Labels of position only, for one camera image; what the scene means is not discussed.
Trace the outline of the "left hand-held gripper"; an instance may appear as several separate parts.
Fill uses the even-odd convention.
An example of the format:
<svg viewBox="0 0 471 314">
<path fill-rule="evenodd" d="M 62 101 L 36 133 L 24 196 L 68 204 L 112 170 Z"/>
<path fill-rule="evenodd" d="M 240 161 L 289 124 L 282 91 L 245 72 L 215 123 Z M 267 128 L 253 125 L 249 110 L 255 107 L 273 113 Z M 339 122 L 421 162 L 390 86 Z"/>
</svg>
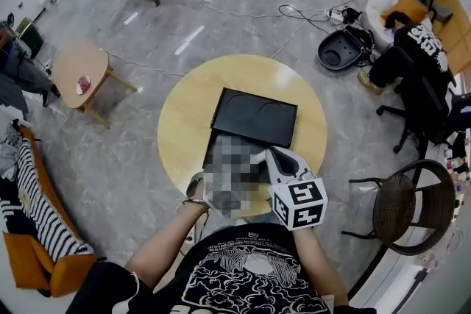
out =
<svg viewBox="0 0 471 314">
<path fill-rule="evenodd" d="M 257 182 L 245 182 L 241 174 L 200 171 L 186 189 L 186 208 L 201 214 L 214 211 L 223 218 L 243 217 L 258 195 Z"/>
</svg>

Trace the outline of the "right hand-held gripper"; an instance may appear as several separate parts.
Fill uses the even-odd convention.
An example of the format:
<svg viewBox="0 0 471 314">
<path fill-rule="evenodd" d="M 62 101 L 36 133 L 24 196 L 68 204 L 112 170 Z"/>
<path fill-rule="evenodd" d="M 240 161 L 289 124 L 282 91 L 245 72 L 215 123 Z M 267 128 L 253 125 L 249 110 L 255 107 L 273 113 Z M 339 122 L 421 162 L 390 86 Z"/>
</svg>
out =
<svg viewBox="0 0 471 314">
<path fill-rule="evenodd" d="M 294 176 L 283 170 L 287 157 L 297 163 Z M 328 197 L 322 179 L 312 172 L 307 160 L 289 149 L 269 147 L 266 167 L 271 183 L 271 207 L 280 223 L 290 231 L 320 225 L 325 218 Z"/>
</svg>

